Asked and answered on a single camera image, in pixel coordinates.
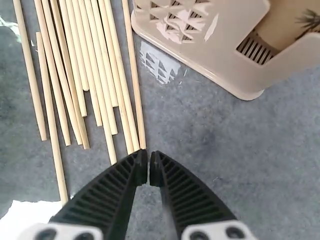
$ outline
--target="wooden stick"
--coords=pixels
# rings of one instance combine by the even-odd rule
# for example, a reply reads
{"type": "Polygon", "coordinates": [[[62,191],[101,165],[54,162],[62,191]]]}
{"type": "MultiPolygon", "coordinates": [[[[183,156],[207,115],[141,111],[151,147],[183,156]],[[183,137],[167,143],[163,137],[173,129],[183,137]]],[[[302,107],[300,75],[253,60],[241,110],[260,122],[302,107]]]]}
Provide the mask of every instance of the wooden stick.
{"type": "Polygon", "coordinates": [[[66,2],[60,1],[60,9],[61,9],[61,15],[63,18],[64,26],[62,25],[62,20],[60,17],[57,0],[50,0],[50,2],[51,2],[51,9],[54,17],[54,22],[55,22],[55,28],[57,31],[57,35],[60,43],[60,49],[61,49],[62,57],[64,61],[64,66],[65,66],[66,74],[68,76],[69,86],[70,86],[70,89],[71,88],[76,89],[77,99],[73,101],[73,105],[79,104],[81,116],[86,117],[87,109],[86,109],[85,96],[82,89],[81,76],[80,76],[80,71],[78,67],[74,41],[72,39],[71,26],[69,22],[66,2]]]}
{"type": "Polygon", "coordinates": [[[55,32],[54,23],[52,20],[51,10],[49,6],[48,0],[42,0],[45,20],[49,32],[49,40],[51,42],[53,54],[54,54],[54,60],[57,67],[57,71],[59,74],[60,84],[62,87],[66,107],[70,116],[71,125],[75,134],[75,137],[77,139],[77,142],[81,142],[83,139],[83,147],[84,149],[89,148],[89,142],[88,142],[88,136],[86,132],[86,126],[83,118],[81,117],[80,108],[79,105],[77,105],[77,92],[75,88],[72,87],[69,89],[68,81],[66,78],[64,65],[61,59],[59,45],[57,41],[57,36],[55,32]]]}
{"type": "Polygon", "coordinates": [[[30,50],[30,45],[29,45],[29,40],[28,40],[28,35],[26,30],[26,24],[25,24],[20,0],[14,0],[13,6],[14,6],[14,11],[15,11],[15,15],[16,15],[16,19],[19,27],[20,36],[21,36],[22,50],[23,50],[23,55],[24,55],[24,60],[26,65],[26,71],[29,78],[31,97],[33,101],[34,111],[35,111],[35,118],[40,131],[41,140],[45,141],[47,140],[47,134],[46,134],[44,112],[41,106],[39,89],[37,85],[37,78],[35,74],[34,64],[32,61],[31,50],[30,50]]]}
{"type": "Polygon", "coordinates": [[[78,35],[78,29],[77,29],[76,18],[75,18],[75,13],[73,10],[72,2],[70,0],[68,0],[68,1],[60,0],[59,4],[60,4],[62,19],[63,19],[63,23],[64,23],[64,30],[66,32],[66,40],[67,40],[68,46],[71,45],[71,42],[70,42],[70,40],[68,40],[69,37],[67,35],[67,32],[70,32],[69,35],[71,36],[71,39],[73,41],[72,45],[74,45],[75,57],[76,57],[76,61],[77,61],[77,65],[78,65],[78,69],[79,69],[79,73],[80,73],[81,87],[84,91],[88,91],[89,90],[88,76],[87,76],[87,72],[86,72],[85,61],[83,58],[81,45],[80,45],[80,39],[79,39],[79,35],[78,35]]]}
{"type": "Polygon", "coordinates": [[[95,80],[95,83],[96,83],[95,88],[96,88],[97,93],[100,91],[100,89],[102,91],[102,101],[99,100],[99,103],[103,103],[102,105],[99,104],[101,116],[102,116],[102,122],[105,122],[105,123],[108,122],[108,125],[110,126],[112,135],[116,135],[116,134],[118,134],[116,118],[115,118],[114,109],[113,109],[113,106],[111,103],[111,97],[110,97],[110,92],[109,92],[109,87],[108,87],[104,59],[103,59],[103,55],[101,52],[101,46],[100,46],[101,41],[99,39],[99,34],[97,31],[95,16],[94,16],[91,0],[84,0],[84,2],[85,2],[86,14],[88,17],[90,30],[91,30],[91,36],[92,36],[91,41],[93,41],[93,46],[94,46],[94,49],[92,49],[92,51],[95,52],[95,58],[97,61],[98,71],[99,71],[99,75],[100,75],[100,78],[97,78],[97,83],[95,80]]]}
{"type": "Polygon", "coordinates": [[[136,120],[138,125],[138,132],[139,132],[140,148],[146,149],[147,148],[146,131],[145,131],[144,115],[142,111],[135,44],[134,44],[134,38],[132,34],[128,0],[122,0],[122,8],[123,8],[125,32],[126,32],[126,39],[128,44],[130,67],[131,67],[131,74],[132,74],[132,84],[133,84],[133,93],[134,93],[134,101],[135,101],[136,120]]]}
{"type": "Polygon", "coordinates": [[[126,111],[126,114],[128,117],[129,129],[130,129],[131,139],[132,139],[132,144],[133,144],[133,150],[138,151],[140,149],[139,140],[138,140],[138,135],[137,135],[134,113],[132,111],[132,106],[131,106],[131,101],[130,101],[130,95],[129,95],[128,85],[127,85],[127,80],[126,80],[124,63],[122,61],[122,56],[121,56],[121,52],[120,52],[120,46],[119,46],[119,41],[118,41],[118,35],[117,35],[117,29],[116,29],[116,25],[115,25],[114,15],[112,12],[110,0],[105,0],[104,2],[105,2],[105,7],[106,7],[107,18],[109,20],[111,38],[112,38],[113,48],[114,48],[115,57],[116,57],[116,64],[118,66],[121,89],[122,89],[122,93],[123,93],[125,111],[126,111]]]}
{"type": "Polygon", "coordinates": [[[65,111],[65,107],[64,107],[64,101],[63,101],[61,90],[60,90],[58,73],[57,73],[57,69],[56,69],[54,55],[52,52],[52,47],[50,44],[49,33],[48,33],[47,25],[46,25],[45,15],[44,15],[44,11],[42,8],[41,0],[34,0],[34,3],[35,3],[36,14],[37,14],[37,17],[39,20],[39,26],[40,26],[42,38],[44,40],[43,41],[44,50],[45,50],[46,59],[48,62],[49,72],[50,72],[50,76],[51,76],[51,83],[52,83],[52,88],[53,88],[53,92],[54,92],[56,107],[58,110],[62,134],[63,134],[65,145],[69,146],[69,145],[71,145],[71,141],[70,141],[70,135],[69,135],[67,116],[66,116],[66,111],[65,111]]]}
{"type": "Polygon", "coordinates": [[[51,146],[52,146],[52,153],[53,153],[55,174],[58,182],[60,200],[64,205],[68,202],[69,198],[68,198],[65,174],[64,174],[60,147],[59,147],[57,126],[56,126],[55,113],[54,113],[54,105],[52,101],[50,83],[49,83],[48,66],[46,61],[44,44],[43,44],[43,40],[40,32],[36,33],[36,42],[38,46],[40,71],[41,71],[41,78],[42,78],[42,85],[43,85],[46,114],[48,117],[48,125],[49,125],[49,132],[50,132],[50,139],[51,139],[51,146]]]}
{"type": "Polygon", "coordinates": [[[96,93],[98,96],[98,101],[99,101],[99,106],[100,106],[100,111],[101,111],[101,116],[102,116],[102,123],[103,123],[103,130],[104,130],[106,145],[108,148],[110,162],[113,165],[117,162],[117,157],[116,157],[114,141],[112,138],[112,133],[111,133],[110,125],[109,125],[108,113],[107,113],[107,109],[106,109],[104,93],[103,93],[103,89],[102,89],[102,85],[101,85],[97,59],[96,59],[96,55],[95,55],[95,48],[94,48],[93,39],[92,39],[92,36],[95,36],[95,34],[92,34],[92,32],[94,33],[97,30],[94,31],[94,29],[93,29],[95,23],[93,22],[94,18],[93,18],[90,0],[79,0],[79,6],[81,9],[83,26],[85,29],[84,32],[85,32],[85,37],[86,37],[86,43],[87,43],[88,50],[90,53],[89,56],[90,56],[91,66],[92,66],[93,74],[95,74],[93,79],[94,79],[95,89],[96,89],[96,93]]]}
{"type": "Polygon", "coordinates": [[[130,133],[129,123],[128,123],[128,116],[126,112],[124,96],[121,89],[117,60],[116,60],[115,50],[113,46],[113,40],[111,37],[111,31],[109,27],[109,20],[107,17],[105,0],[99,0],[99,7],[100,7],[101,17],[103,21],[103,29],[104,29],[104,34],[106,38],[106,44],[108,48],[110,63],[111,63],[111,70],[112,70],[112,75],[113,75],[113,80],[114,80],[114,85],[116,90],[116,97],[119,105],[126,150],[128,154],[132,154],[134,152],[134,147],[131,139],[131,133],[130,133]]]}
{"type": "Polygon", "coordinates": [[[96,25],[96,29],[97,29],[97,34],[98,34],[98,38],[99,38],[100,48],[102,51],[103,63],[105,66],[108,91],[109,91],[109,95],[111,98],[112,106],[115,108],[115,107],[118,107],[118,100],[117,100],[114,78],[112,76],[112,70],[111,70],[111,66],[110,66],[108,48],[107,48],[106,39],[105,39],[105,35],[104,35],[104,28],[102,26],[101,17],[100,17],[99,5],[98,5],[97,0],[92,0],[91,4],[92,4],[95,25],[96,25]]]}
{"type": "Polygon", "coordinates": [[[67,0],[66,3],[67,3],[67,9],[70,17],[69,19],[70,19],[70,22],[73,24],[72,30],[75,28],[75,25],[76,25],[80,47],[81,47],[81,52],[79,53],[83,54],[85,70],[87,73],[87,80],[90,88],[90,96],[92,101],[94,117],[95,117],[96,125],[100,127],[102,126],[102,119],[101,119],[101,113],[99,108],[99,101],[97,98],[97,92],[94,84],[94,75],[93,75],[93,70],[91,66],[79,2],[78,0],[72,0],[72,1],[67,0]]]}

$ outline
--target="laundry basket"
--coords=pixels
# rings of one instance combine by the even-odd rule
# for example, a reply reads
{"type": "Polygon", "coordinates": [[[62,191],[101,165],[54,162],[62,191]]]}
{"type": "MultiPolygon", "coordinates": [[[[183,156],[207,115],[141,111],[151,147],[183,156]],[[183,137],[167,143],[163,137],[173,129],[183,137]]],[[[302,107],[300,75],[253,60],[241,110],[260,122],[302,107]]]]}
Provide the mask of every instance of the laundry basket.
{"type": "Polygon", "coordinates": [[[242,100],[293,72],[320,64],[320,33],[278,52],[255,27],[267,0],[133,0],[132,27],[142,38],[242,100]]]}

